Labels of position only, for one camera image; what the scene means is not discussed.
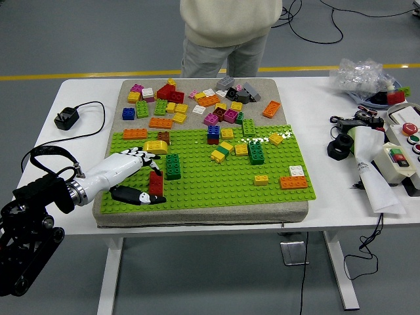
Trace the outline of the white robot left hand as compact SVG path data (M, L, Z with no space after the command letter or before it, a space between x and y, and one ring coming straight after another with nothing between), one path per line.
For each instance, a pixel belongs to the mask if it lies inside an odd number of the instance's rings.
M162 173L156 164L159 158L137 147L110 155L88 170L83 178L77 178L68 184L68 189L74 192L74 203L87 205L102 191L109 191L113 200L131 205L165 203L165 197L121 185L126 178L143 167L151 167L155 174L161 177Z

